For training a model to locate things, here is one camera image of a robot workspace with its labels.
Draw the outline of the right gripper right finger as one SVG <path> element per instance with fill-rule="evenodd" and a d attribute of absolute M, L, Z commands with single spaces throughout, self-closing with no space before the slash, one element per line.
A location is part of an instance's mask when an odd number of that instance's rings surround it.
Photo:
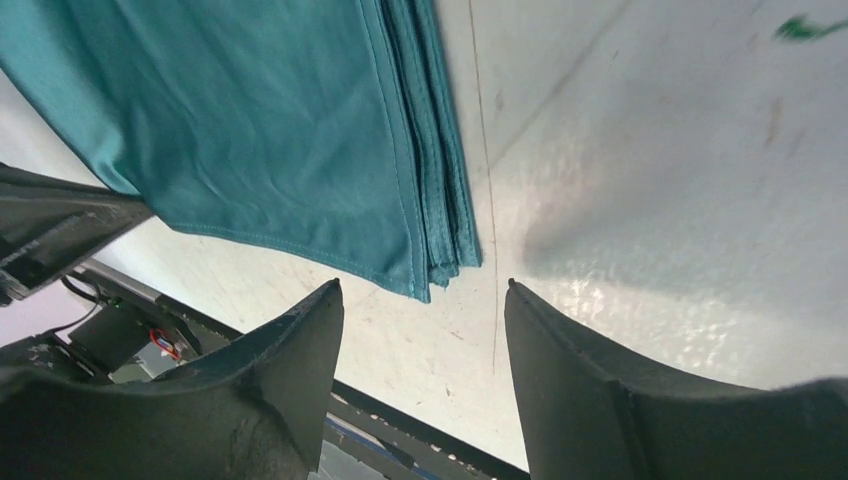
<path fill-rule="evenodd" d="M 759 390 L 687 373 L 511 282 L 505 328 L 534 479 L 843 479 L 847 382 Z"/>

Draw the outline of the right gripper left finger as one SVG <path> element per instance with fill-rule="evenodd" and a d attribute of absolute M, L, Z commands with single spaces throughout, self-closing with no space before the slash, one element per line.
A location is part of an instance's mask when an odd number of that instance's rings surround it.
<path fill-rule="evenodd" d="M 320 463 L 343 333 L 331 280 L 147 382 L 1 364 L 5 479 L 304 479 Z"/>

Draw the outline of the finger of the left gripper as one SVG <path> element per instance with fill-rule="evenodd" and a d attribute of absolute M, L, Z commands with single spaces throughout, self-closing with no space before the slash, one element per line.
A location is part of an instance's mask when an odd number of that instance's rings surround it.
<path fill-rule="evenodd" d="M 153 216 L 134 196 L 1 166 L 1 304 L 68 274 Z"/>

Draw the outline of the teal satin napkin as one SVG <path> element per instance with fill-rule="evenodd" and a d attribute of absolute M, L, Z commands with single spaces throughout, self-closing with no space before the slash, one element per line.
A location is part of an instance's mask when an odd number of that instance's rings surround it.
<path fill-rule="evenodd" d="M 5 1 L 1 67 L 176 231 L 421 302 L 483 261 L 430 1 Z"/>

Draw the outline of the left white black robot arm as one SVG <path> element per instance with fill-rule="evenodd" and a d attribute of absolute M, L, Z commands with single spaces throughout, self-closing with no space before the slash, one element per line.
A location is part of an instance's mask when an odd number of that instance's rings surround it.
<path fill-rule="evenodd" d="M 144 202 L 106 188 L 1 167 L 1 304 L 22 301 L 152 217 Z M 111 372 L 59 337 L 54 327 L 1 349 L 4 367 L 29 366 L 74 381 L 106 384 Z"/>

